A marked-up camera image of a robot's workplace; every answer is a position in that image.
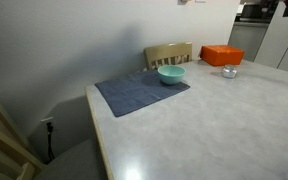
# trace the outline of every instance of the chair backrest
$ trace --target chair backrest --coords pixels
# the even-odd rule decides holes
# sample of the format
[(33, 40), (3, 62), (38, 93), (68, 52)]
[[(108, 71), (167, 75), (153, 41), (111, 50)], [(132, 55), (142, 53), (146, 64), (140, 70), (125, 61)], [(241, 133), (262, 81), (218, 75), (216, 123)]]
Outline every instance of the chair backrest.
[[(14, 134), (16, 131), (12, 128), (13, 125), (7, 121), (2, 123), (8, 131), (13, 131), (12, 134), (17, 136)], [(44, 164), (33, 156), (23, 143), (0, 128), (0, 180), (30, 180), (43, 168)]]
[(192, 43), (173, 43), (144, 49), (147, 69), (192, 61)]

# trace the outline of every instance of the table surface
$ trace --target table surface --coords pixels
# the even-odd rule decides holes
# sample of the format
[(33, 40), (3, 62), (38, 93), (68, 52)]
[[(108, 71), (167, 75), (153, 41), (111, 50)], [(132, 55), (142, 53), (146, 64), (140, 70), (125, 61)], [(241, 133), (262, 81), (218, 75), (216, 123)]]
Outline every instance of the table surface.
[(86, 87), (110, 179), (288, 179), (288, 72), (242, 61), (235, 79), (181, 65), (190, 89), (114, 117)]

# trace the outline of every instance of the teal bowl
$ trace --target teal bowl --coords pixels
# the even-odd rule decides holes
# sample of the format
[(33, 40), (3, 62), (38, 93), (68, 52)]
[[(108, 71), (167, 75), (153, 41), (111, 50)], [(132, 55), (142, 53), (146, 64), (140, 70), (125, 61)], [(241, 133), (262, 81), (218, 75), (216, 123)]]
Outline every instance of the teal bowl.
[(173, 85), (182, 81), (185, 69), (174, 65), (164, 65), (159, 67), (157, 72), (163, 83)]

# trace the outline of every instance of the wooden chair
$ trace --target wooden chair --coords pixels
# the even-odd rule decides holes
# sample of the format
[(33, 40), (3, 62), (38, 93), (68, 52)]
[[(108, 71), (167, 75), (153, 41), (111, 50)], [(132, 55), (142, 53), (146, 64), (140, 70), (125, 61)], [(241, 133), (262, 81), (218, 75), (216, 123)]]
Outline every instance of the wooden chair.
[(163, 65), (175, 65), (192, 61), (192, 43), (173, 43), (144, 49), (147, 69)]
[(94, 168), (94, 147), (89, 139), (45, 165), (0, 105), (0, 180), (97, 179), (102, 174)]

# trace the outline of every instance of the gray placemat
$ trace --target gray placemat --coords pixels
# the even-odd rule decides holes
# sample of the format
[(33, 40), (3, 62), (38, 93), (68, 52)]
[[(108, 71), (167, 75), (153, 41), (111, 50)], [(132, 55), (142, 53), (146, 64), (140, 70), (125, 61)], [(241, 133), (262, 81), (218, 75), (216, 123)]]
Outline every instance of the gray placemat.
[(129, 74), (96, 83), (95, 86), (103, 95), (115, 117), (133, 112), (190, 88), (182, 82), (171, 86), (162, 83), (156, 70)]

